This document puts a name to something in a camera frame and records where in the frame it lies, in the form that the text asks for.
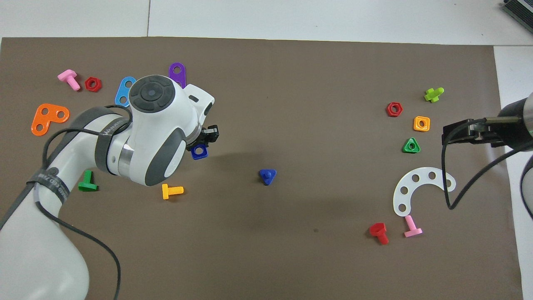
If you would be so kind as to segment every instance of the blue nut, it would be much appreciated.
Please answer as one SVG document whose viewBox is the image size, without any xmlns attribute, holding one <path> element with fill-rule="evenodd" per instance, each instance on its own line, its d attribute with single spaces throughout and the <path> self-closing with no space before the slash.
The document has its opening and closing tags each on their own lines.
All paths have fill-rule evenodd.
<svg viewBox="0 0 533 300">
<path fill-rule="evenodd" d="M 196 154 L 196 149 L 202 149 L 202 152 L 200 154 Z M 207 147 L 204 144 L 197 145 L 191 150 L 191 155 L 192 155 L 192 159 L 194 160 L 200 160 L 200 159 L 206 158 L 208 156 Z"/>
</svg>

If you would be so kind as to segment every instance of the pink bolt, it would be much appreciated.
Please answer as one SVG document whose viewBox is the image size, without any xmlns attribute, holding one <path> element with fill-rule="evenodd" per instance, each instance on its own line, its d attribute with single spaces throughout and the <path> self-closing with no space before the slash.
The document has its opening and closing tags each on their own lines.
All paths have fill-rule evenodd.
<svg viewBox="0 0 533 300">
<path fill-rule="evenodd" d="M 58 75 L 58 79 L 61 80 L 62 82 L 66 82 L 69 84 L 69 86 L 77 91 L 79 89 L 81 89 L 81 87 L 79 86 L 79 84 L 76 82 L 76 80 L 74 79 L 74 77 L 76 77 L 78 74 L 76 74 L 76 72 L 74 72 L 73 70 L 71 69 L 68 69 L 68 70 L 65 70 L 65 72 L 61 73 Z"/>
<path fill-rule="evenodd" d="M 409 226 L 409 231 L 404 233 L 406 238 L 422 233 L 422 229 L 416 228 L 415 222 L 413 221 L 411 215 L 405 216 L 405 221 L 407 222 L 407 226 Z"/>
</svg>

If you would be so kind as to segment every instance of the yellow bolt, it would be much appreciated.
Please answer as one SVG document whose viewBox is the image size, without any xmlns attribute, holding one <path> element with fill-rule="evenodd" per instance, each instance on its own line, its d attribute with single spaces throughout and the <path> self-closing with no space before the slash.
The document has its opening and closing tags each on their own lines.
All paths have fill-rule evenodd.
<svg viewBox="0 0 533 300">
<path fill-rule="evenodd" d="M 183 194 L 183 186 L 168 187 L 168 184 L 163 184 L 163 199 L 168 200 L 169 195 Z"/>
</svg>

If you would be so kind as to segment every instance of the blue triangle nut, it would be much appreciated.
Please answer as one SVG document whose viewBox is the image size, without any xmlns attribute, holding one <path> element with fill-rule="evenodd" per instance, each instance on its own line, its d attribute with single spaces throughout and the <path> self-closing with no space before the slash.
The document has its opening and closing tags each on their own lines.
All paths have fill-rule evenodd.
<svg viewBox="0 0 533 300">
<path fill-rule="evenodd" d="M 274 169 L 263 169 L 259 171 L 259 175 L 261 176 L 261 179 L 265 185 L 270 185 L 272 183 L 274 177 L 276 177 L 276 173 L 277 172 Z"/>
</svg>

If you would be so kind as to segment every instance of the black cable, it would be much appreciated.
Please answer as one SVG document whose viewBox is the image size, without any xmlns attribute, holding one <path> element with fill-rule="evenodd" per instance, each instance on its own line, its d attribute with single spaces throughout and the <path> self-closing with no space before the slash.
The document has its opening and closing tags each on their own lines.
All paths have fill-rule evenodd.
<svg viewBox="0 0 533 300">
<path fill-rule="evenodd" d="M 62 134 L 64 132 L 84 132 L 84 133 L 89 133 L 89 134 L 92 134 L 92 135 L 98 135 L 99 134 L 99 132 L 97 132 L 97 131 L 89 130 L 89 129 L 85 129 L 85 128 L 65 128 L 65 129 L 61 129 L 61 130 L 57 131 L 44 144 L 44 147 L 43 147 L 43 164 L 41 165 L 42 169 L 46 170 L 48 168 L 48 147 L 50 147 L 50 143 L 56 137 L 58 137 L 58 135 L 60 135 L 60 134 Z"/>
<path fill-rule="evenodd" d="M 448 143 L 451 139 L 461 130 L 464 130 L 470 125 L 473 124 L 484 124 L 486 119 L 478 119 L 474 121 L 470 121 L 464 124 L 461 124 L 460 126 L 456 127 L 454 130 L 450 132 L 450 134 L 447 135 L 447 137 L 442 142 L 442 153 L 441 153 L 441 164 L 442 164 L 442 184 L 444 187 L 444 196 L 446 198 L 446 205 L 448 206 L 448 209 L 452 210 L 454 209 L 458 204 L 459 201 L 463 198 L 463 196 L 466 194 L 466 192 L 470 189 L 470 187 L 488 170 L 490 170 L 495 165 L 501 163 L 502 161 L 506 160 L 507 158 L 513 156 L 514 154 L 524 151 L 525 149 L 533 146 L 533 141 L 530 141 L 529 143 L 526 143 L 520 147 L 517 147 L 516 149 L 513 149 L 502 156 L 498 157 L 497 159 L 493 160 L 489 164 L 487 164 L 483 169 L 479 170 L 478 173 L 476 173 L 469 182 L 463 187 L 463 189 L 459 192 L 457 198 L 453 201 L 452 204 L 450 204 L 450 198 L 448 194 L 448 184 L 446 182 L 446 147 L 448 146 Z"/>
<path fill-rule="evenodd" d="M 122 125 L 117 131 L 115 131 L 115 133 L 113 134 L 113 135 L 117 135 L 117 134 L 123 132 L 124 130 L 126 130 L 130 126 L 130 124 L 133 121 L 133 115 L 132 115 L 132 112 L 129 109 L 125 108 L 124 106 L 120 106 L 120 105 L 108 105 L 108 106 L 105 106 L 105 108 L 112 108 L 112 107 L 121 108 L 121 109 L 127 111 L 128 112 L 128 116 L 129 116 L 128 121 L 124 125 Z M 41 168 L 43 170 L 46 170 L 48 168 L 48 166 L 49 166 L 49 164 L 48 164 L 48 148 L 50 146 L 50 143 L 56 137 L 58 137 L 60 134 L 65 133 L 65 132 L 83 132 L 83 133 L 88 133 L 88 134 L 91 134 L 91 135 L 99 135 L 100 134 L 97 131 L 89 130 L 89 129 L 85 129 L 85 128 L 65 128 L 65 129 L 61 129 L 61 130 L 57 131 L 44 144 L 44 147 L 43 147 L 43 161 L 42 161 L 42 165 L 41 165 Z M 120 290 L 120 262 L 118 261 L 118 257 L 115 255 L 113 250 L 111 250 L 111 248 L 109 248 L 105 243 L 103 243 L 99 239 L 95 238 L 94 236 L 92 236 L 92 235 L 90 235 L 90 234 L 88 234 L 88 233 L 86 233 L 86 232 L 84 232 L 84 231 L 82 231 L 80 229 L 77 229 L 77 228 L 75 228 L 72 225 L 67 224 L 66 222 L 64 222 L 60 218 L 58 218 L 58 217 L 54 216 L 53 214 L 51 214 L 49 211 L 47 211 L 41 205 L 40 201 L 36 201 L 35 205 L 41 211 L 41 213 L 44 214 L 48 219 L 58 223 L 59 225 L 65 227 L 66 229 L 69 229 L 69 230 L 71 230 L 71 231 L 73 231 L 73 232 L 75 232 L 77 234 L 80 234 L 80 235 L 90 239 L 91 241 L 97 243 L 98 245 L 100 245 L 102 248 L 104 248 L 112 256 L 112 258 L 115 261 L 115 264 L 117 266 L 117 287 L 115 289 L 115 296 L 114 296 L 113 299 L 114 300 L 118 299 L 118 292 Z"/>
<path fill-rule="evenodd" d="M 128 113 L 128 122 L 126 124 L 122 125 L 119 129 L 117 129 L 117 131 L 115 131 L 115 133 L 113 135 L 117 135 L 117 134 L 123 132 L 124 130 L 128 129 L 128 127 L 130 126 L 130 124 L 133 121 L 133 114 L 132 114 L 131 110 L 127 109 L 126 107 L 124 107 L 122 105 L 107 105 L 107 106 L 104 106 L 104 107 L 105 108 L 116 107 L 116 108 L 123 109 L 123 110 L 125 110 Z"/>
<path fill-rule="evenodd" d="M 98 245 L 100 245 L 102 248 L 104 248 L 112 257 L 113 257 L 113 260 L 115 261 L 115 264 L 117 265 L 117 288 L 115 290 L 115 296 L 114 296 L 114 300 L 118 299 L 118 292 L 120 290 L 120 262 L 118 261 L 118 257 L 115 255 L 115 253 L 113 252 L 113 250 L 111 250 L 111 248 L 109 248 L 106 244 L 104 244 L 102 241 L 100 241 L 99 239 L 95 238 L 94 236 L 82 231 L 82 230 L 79 230 L 78 228 L 75 228 L 74 226 L 72 225 L 69 225 L 67 223 L 65 223 L 63 220 L 61 220 L 60 218 L 57 218 L 55 217 L 53 214 L 49 213 L 42 205 L 41 205 L 41 202 L 37 201 L 35 202 L 35 205 L 37 205 L 37 208 L 50 220 L 58 223 L 59 225 L 65 227 L 66 229 L 69 229 L 71 231 L 74 231 L 76 232 L 77 234 L 80 234 L 88 239 L 90 239 L 91 241 L 97 243 Z"/>
</svg>

